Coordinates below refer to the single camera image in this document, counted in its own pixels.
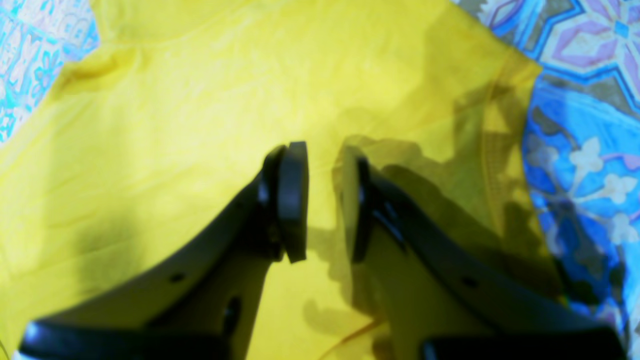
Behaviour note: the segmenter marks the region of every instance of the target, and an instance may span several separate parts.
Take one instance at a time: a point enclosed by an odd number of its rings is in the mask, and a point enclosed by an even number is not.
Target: yellow cloth
[[[0,149],[7,353],[30,319],[177,250],[294,140],[309,151],[308,260],[271,268],[249,359],[386,356],[388,327],[344,250],[345,144],[474,255],[557,291],[520,154],[540,68],[449,0],[92,7],[101,47]]]

